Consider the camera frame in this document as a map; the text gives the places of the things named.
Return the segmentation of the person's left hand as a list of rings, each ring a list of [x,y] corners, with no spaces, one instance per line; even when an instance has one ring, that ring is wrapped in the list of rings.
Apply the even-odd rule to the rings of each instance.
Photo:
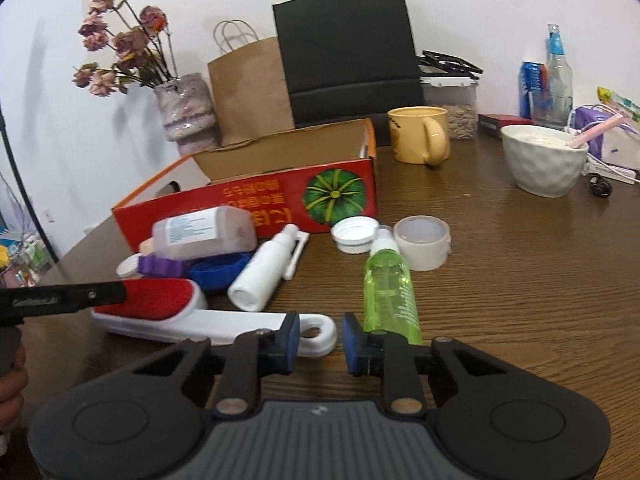
[[[20,344],[8,374],[0,380],[0,426],[2,434],[9,434],[21,422],[24,390],[29,382],[26,350]]]

